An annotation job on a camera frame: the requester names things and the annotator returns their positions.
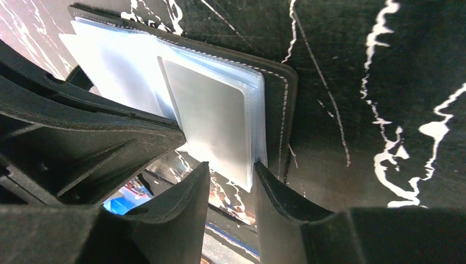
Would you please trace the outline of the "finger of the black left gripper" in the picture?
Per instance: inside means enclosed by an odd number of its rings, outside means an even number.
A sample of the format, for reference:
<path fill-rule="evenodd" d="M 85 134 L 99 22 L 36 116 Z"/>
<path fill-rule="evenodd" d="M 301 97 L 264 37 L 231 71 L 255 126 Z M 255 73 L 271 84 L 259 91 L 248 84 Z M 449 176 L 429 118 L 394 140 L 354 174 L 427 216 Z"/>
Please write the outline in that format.
<path fill-rule="evenodd" d="M 174 122 L 56 79 L 1 43 L 1 203 L 100 204 L 184 142 Z"/>

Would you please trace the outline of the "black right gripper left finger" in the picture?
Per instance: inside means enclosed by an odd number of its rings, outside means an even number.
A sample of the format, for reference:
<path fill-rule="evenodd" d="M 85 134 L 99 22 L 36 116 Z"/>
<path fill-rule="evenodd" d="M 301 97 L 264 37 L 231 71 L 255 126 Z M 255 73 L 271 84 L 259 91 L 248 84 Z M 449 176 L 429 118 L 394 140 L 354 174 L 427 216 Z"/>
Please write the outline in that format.
<path fill-rule="evenodd" d="M 96 206 L 1 206 L 1 263 L 199 263 L 209 164 L 121 216 Z"/>

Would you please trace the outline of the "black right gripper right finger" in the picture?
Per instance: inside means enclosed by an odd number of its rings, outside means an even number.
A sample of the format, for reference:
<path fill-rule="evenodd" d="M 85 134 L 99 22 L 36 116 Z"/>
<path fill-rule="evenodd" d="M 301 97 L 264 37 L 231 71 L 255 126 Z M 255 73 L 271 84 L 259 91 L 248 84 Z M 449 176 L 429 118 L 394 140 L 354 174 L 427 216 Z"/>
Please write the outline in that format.
<path fill-rule="evenodd" d="M 328 211 L 254 165 L 261 263 L 465 263 L 465 210 Z"/>

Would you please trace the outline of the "silver card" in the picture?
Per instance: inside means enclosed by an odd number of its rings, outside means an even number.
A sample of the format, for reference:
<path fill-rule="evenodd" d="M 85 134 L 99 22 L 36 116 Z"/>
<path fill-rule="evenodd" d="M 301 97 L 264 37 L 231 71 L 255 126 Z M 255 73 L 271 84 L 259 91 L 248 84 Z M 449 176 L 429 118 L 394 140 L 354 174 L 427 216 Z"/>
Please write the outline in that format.
<path fill-rule="evenodd" d="M 190 69 L 189 64 L 168 59 L 162 64 L 189 154 L 249 190 L 251 151 L 242 92 L 220 78 Z"/>

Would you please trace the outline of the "black card holder wallet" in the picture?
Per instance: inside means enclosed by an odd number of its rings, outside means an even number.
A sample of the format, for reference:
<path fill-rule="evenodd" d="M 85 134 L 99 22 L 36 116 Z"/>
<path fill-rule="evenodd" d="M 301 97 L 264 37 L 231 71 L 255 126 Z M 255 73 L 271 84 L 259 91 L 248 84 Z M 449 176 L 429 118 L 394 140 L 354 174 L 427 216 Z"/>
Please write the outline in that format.
<path fill-rule="evenodd" d="M 171 119 L 188 154 L 246 191 L 256 162 L 282 178 L 297 74 L 289 66 L 183 37 L 179 26 L 134 11 L 68 8 L 60 39 L 99 93 Z"/>

